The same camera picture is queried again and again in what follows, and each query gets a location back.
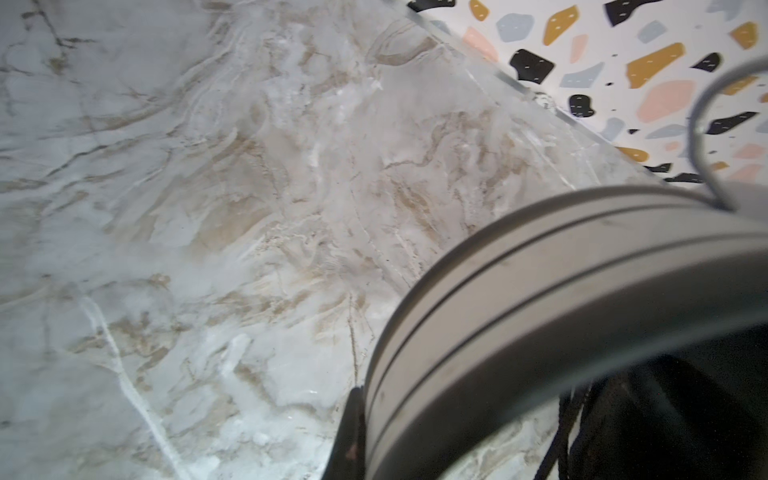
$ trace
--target orange shape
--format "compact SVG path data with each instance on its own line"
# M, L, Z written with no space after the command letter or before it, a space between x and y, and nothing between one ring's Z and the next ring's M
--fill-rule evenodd
M733 158L746 158L748 160L754 160L756 158L762 157L764 153L766 153L765 147L761 147L760 145L756 144L746 144L741 147L739 151L733 154Z
M469 0L469 9L472 10L472 14L480 22L488 18L488 14L491 13L488 7L483 5L480 0Z
M757 24L755 22L747 22L734 28L728 34L736 43L741 45L744 50L749 50L757 43Z
M587 50L589 35L576 35L571 41L571 63L576 63Z
M684 109L690 103L695 87L692 80L671 80L656 85L637 109L637 118L647 124Z
M683 55L685 55L685 47L678 42L629 62L627 64L629 88L642 87L651 77Z
M482 53L488 60L498 61L498 52L493 45L491 45L491 42L474 28L467 28L467 32L464 34L462 40L470 47L473 47L475 50Z
M563 32L568 30L571 25L578 20L578 8L576 5L568 7L565 10L560 10L556 14L552 15L547 20L547 28L544 30L544 45L551 45L551 43L558 39Z
M750 83L757 80L757 75L750 75L749 77L742 78L739 81L735 81L734 83L728 85L723 89L723 93L725 95L735 95L742 91L744 88L747 87Z
M763 169L763 165L747 165L740 168L735 174L728 177L728 180L735 180L737 182L745 182L748 184L755 183L757 174Z
M648 160L648 152L638 150L637 148L627 148L627 147L617 147L619 150L621 150L621 153L624 155L627 155L629 158L636 162L645 162Z

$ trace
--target gray cable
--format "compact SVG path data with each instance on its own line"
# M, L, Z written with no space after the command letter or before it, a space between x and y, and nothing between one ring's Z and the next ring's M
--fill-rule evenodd
M710 107L712 100L714 100L725 87L728 87L732 83L739 81L748 75L763 71L768 71L768 56L748 61L727 72L704 90L694 105L694 109L690 113L690 120L688 121L688 158L694 166L694 170L701 176L704 183L715 196L715 207L723 210L736 211L739 208L739 204L728 193L725 187L723 187L717 179L717 176L709 168L707 162L704 161L703 136L707 130L706 126L701 125L700 122L707 113L707 109Z

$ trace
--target black spot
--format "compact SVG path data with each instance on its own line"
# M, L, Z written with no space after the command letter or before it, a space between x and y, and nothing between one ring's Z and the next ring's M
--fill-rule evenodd
M716 118L710 123L710 129L707 130L707 135L720 135L725 132L741 125L743 122L757 115L756 111L743 111L740 114L736 114L732 117Z
M646 167L646 168L649 171L654 172L655 174L665 174L672 169L672 164L661 164L661 165L657 165L656 167Z
M571 95L568 99L571 115L578 118L587 118L594 115L591 103L592 99L587 95Z
M676 177L668 177L664 179L665 182L685 182L687 184L702 184L704 180L701 180L696 174L679 174Z
M518 71L518 80L541 84L554 68L554 63L524 48L517 50L509 64Z
M612 27L624 22L632 15L632 12L641 5L647 3L661 2L661 0L614 0L608 2L605 5L605 15L608 16L608 21Z
M697 64L691 65L691 68L698 68L699 70L712 72L717 70L717 67L720 67L720 63L722 61L723 61L723 57L721 57L719 53L714 51L709 55L707 55L706 57L699 60Z
M408 6L414 12L420 12L421 10L429 10L430 8L455 7L456 0L411 0L408 2Z

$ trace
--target marble tile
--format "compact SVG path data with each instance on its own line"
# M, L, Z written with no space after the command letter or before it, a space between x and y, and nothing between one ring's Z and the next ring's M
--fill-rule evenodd
M0 12L3 478L319 478L447 249L654 181L376 0Z

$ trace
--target marble surface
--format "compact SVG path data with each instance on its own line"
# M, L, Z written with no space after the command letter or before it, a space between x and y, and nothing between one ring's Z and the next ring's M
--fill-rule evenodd
M3 478L319 478L447 249L654 181L377 0L0 13Z

